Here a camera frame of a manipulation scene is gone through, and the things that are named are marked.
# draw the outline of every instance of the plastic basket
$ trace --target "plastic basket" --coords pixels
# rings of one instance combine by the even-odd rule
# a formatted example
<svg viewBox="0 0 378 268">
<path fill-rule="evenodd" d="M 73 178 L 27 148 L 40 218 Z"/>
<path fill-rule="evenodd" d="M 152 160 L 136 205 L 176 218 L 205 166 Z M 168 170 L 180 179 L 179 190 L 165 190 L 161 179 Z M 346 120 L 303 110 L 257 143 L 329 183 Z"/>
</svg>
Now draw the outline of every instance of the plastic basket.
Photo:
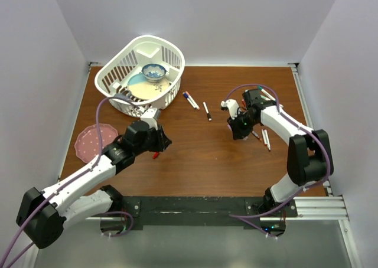
<svg viewBox="0 0 378 268">
<path fill-rule="evenodd" d="M 128 91 L 129 79 L 140 73 L 142 67 L 149 63 L 157 63 L 168 71 L 166 78 L 170 86 L 158 97 L 141 100 L 133 97 Z M 147 110 L 150 107 L 165 109 L 176 97 L 180 88 L 181 75 L 185 60 L 182 52 L 173 44 L 151 35 L 144 35 L 132 40 L 122 51 L 112 58 L 96 75 L 94 84 L 104 96 L 110 97 L 123 93 L 133 100 L 134 104 Z M 139 117 L 141 112 L 130 104 L 112 99 L 110 103 L 120 112 Z"/>
</svg>

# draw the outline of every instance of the wooden table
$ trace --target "wooden table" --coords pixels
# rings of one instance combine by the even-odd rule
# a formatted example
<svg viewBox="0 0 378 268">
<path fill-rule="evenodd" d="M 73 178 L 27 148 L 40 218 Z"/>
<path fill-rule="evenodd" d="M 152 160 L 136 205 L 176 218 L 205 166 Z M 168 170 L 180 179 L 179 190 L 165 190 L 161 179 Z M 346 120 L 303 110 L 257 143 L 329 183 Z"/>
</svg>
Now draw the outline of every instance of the wooden table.
<svg viewBox="0 0 378 268">
<path fill-rule="evenodd" d="M 62 178 L 84 165 L 76 157 L 74 143 L 85 127 L 95 123 L 97 104 L 103 99 L 94 85 L 99 70 L 93 67 L 90 72 Z M 152 159 L 153 153 L 143 153 L 133 165 L 102 185 L 110 184 L 123 195 L 262 196 L 267 187 L 285 175 L 288 148 L 269 130 L 271 152 L 252 135 L 246 141 L 232 139 L 226 122 L 229 114 L 220 110 L 220 102 L 231 89 L 246 83 L 271 86 L 284 109 L 305 123 L 290 68 L 186 67 L 179 94 L 159 119 L 172 145 L 157 159 Z M 182 91 L 186 90 L 201 110 L 194 110 L 182 96 Z M 231 98 L 240 102 L 243 91 L 240 89 Z M 207 103 L 212 122 L 207 120 L 203 101 Z M 122 114 L 109 103 L 101 109 L 100 122 L 111 124 L 120 134 L 133 120 L 135 118 Z M 260 133 L 260 127 L 256 127 L 256 131 Z M 305 195 L 325 194 L 319 187 Z"/>
</svg>

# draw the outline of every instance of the bowl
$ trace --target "bowl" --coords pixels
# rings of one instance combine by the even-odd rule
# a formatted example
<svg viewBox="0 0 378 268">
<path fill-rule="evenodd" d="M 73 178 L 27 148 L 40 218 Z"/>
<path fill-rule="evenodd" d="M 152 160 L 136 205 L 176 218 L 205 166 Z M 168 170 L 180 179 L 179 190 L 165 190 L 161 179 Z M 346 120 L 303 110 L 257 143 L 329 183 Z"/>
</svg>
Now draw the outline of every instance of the bowl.
<svg viewBox="0 0 378 268">
<path fill-rule="evenodd" d="M 150 63 L 143 66 L 142 73 L 149 82 L 157 83 L 165 76 L 167 71 L 160 64 Z"/>
</svg>

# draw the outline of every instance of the gray wall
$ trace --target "gray wall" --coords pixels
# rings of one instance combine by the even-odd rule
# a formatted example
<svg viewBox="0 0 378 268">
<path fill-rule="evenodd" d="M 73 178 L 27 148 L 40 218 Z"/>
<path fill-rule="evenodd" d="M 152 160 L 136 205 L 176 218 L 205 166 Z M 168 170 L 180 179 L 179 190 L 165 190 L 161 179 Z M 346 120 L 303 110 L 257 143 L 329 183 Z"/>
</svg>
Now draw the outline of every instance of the gray wall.
<svg viewBox="0 0 378 268">
<path fill-rule="evenodd" d="M 378 0 L 336 0 L 300 63 L 314 125 L 331 139 L 331 185 L 346 200 L 365 267 L 377 267 Z"/>
<path fill-rule="evenodd" d="M 187 64 L 287 64 L 305 54 L 334 0 L 57 0 L 85 58 L 107 63 L 153 34 Z"/>
<path fill-rule="evenodd" d="M 61 171 L 86 61 L 55 0 L 0 0 L 0 22 L 2 256 L 23 193 L 55 183 Z M 29 242 L 21 237 L 12 255 Z"/>
</svg>

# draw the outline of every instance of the metal frame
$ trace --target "metal frame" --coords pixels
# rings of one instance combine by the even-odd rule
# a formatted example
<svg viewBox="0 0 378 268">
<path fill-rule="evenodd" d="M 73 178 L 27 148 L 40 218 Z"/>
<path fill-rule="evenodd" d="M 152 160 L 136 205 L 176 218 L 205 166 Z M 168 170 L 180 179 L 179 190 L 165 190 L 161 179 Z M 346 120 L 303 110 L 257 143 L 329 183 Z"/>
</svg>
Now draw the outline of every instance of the metal frame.
<svg viewBox="0 0 378 268">
<path fill-rule="evenodd" d="M 302 109 L 304 112 L 307 126 L 313 128 L 312 120 L 309 115 L 308 107 L 303 94 L 301 79 L 299 78 L 298 70 L 294 64 L 289 65 L 291 67 L 296 89 L 299 94 Z M 295 203 L 298 212 L 298 216 L 295 218 L 286 218 L 292 221 L 308 221 L 308 220 L 338 220 L 340 230 L 344 239 L 348 257 L 353 268 L 362 267 L 360 257 L 358 255 L 357 246 L 353 239 L 352 231 L 350 228 L 348 212 L 344 203 L 343 197 L 334 197 L 330 183 L 327 181 L 323 184 L 327 193 L 327 197 L 296 197 Z M 106 218 L 107 220 L 117 220 L 116 218 Z M 276 217 L 263 217 L 261 221 L 278 221 Z M 34 267 L 35 260 L 37 258 L 38 248 L 36 246 L 29 249 L 25 257 L 23 268 Z"/>
</svg>

